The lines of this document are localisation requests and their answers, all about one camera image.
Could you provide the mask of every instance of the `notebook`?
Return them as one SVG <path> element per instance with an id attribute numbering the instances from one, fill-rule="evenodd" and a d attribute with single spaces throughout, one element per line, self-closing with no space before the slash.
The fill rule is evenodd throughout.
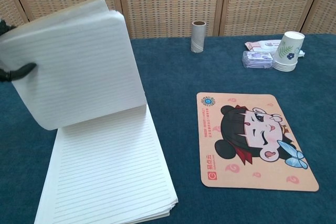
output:
<path id="1" fill-rule="evenodd" d="M 0 38 L 13 85 L 43 128 L 58 129 L 35 224 L 137 223 L 178 202 L 123 16 L 90 0 Z"/>

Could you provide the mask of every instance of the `cardboard tube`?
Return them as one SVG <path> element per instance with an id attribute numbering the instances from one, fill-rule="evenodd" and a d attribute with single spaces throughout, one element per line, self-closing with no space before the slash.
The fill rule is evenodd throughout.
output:
<path id="1" fill-rule="evenodd" d="M 202 52 L 204 47 L 204 38 L 206 23 L 204 21 L 194 21 L 192 22 L 193 31 L 191 35 L 191 51 L 192 52 Z"/>

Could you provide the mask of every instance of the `pink swirl pattern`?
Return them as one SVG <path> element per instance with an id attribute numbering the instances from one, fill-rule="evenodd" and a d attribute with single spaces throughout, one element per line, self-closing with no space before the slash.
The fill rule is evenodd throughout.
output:
<path id="1" fill-rule="evenodd" d="M 221 132 L 221 127 L 220 126 L 216 126 L 212 129 L 212 131 L 218 131 Z"/>
<path id="2" fill-rule="evenodd" d="M 261 178 L 261 173 L 258 173 L 258 172 L 253 173 L 253 174 L 252 174 L 252 177 Z"/>
<path id="3" fill-rule="evenodd" d="M 239 173 L 240 168 L 239 168 L 239 165 L 229 164 L 225 167 L 225 170 L 230 170 L 233 173 Z"/>
<path id="4" fill-rule="evenodd" d="M 294 183 L 294 184 L 298 184 L 298 183 L 300 183 L 300 180 L 299 180 L 296 176 L 288 176 L 288 177 L 286 178 L 286 181 L 287 181 L 287 182 L 292 182 L 292 183 Z"/>

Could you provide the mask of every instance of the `black hair bun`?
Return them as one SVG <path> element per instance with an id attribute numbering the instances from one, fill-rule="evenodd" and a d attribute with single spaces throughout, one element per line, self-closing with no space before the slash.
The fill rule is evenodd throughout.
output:
<path id="1" fill-rule="evenodd" d="M 236 150 L 234 147 L 226 140 L 218 140 L 215 143 L 215 149 L 217 154 L 224 159 L 231 159 L 236 156 Z"/>
<path id="2" fill-rule="evenodd" d="M 227 112 L 229 112 L 229 111 L 231 111 L 231 110 L 233 110 L 234 109 L 234 107 L 232 107 L 232 106 L 230 106 L 230 105 L 225 105 L 225 106 L 223 106 L 222 108 L 221 108 L 221 113 L 223 114 L 223 115 L 225 115 Z"/>

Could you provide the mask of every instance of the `table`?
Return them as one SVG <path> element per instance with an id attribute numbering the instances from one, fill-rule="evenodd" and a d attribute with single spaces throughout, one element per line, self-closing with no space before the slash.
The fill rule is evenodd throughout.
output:
<path id="1" fill-rule="evenodd" d="M 133 40 L 143 87 L 179 203 L 149 223 L 336 223 L 336 35 L 307 35 L 292 72 L 245 69 L 244 43 L 281 35 Z M 196 94 L 273 94 L 320 185 L 316 193 L 208 188 L 201 182 Z M 56 131 L 42 129 L 0 84 L 0 223 L 34 223 Z"/>

